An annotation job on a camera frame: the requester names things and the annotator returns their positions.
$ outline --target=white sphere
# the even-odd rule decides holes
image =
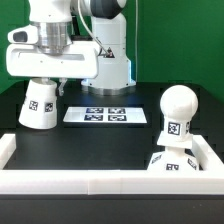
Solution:
[[[190,121],[197,111],[198,99],[190,88],[176,85],[164,92],[160,107],[167,118]]]

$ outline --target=black table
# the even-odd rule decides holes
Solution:
[[[191,133],[202,135],[224,161],[224,104],[204,88],[195,91],[199,108]],[[0,136],[16,133],[17,149],[5,169],[147,169],[163,129],[159,102],[171,84],[138,83],[135,92],[99,96],[69,82],[58,97],[58,124],[33,130],[18,123],[27,82],[19,82],[0,95]],[[147,124],[64,123],[69,106],[142,107]],[[221,223],[224,196],[202,195],[1,195],[4,223]]]

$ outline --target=white pawn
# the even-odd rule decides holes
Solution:
[[[148,170],[198,170],[196,158],[185,153],[185,149],[192,149],[193,135],[189,128],[198,108],[197,96],[186,86],[173,86],[162,95],[160,107],[164,130],[157,144],[165,146],[165,151],[152,155]]]

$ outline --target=white cup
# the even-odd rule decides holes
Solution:
[[[31,79],[19,122],[29,128],[50,129],[57,125],[56,82]]]

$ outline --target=green wall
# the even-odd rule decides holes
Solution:
[[[135,59],[135,0],[128,0],[127,54]],[[7,33],[28,23],[27,0],[0,1],[0,92],[18,78],[5,66]],[[224,102],[224,1],[139,0],[138,81],[197,83]]]

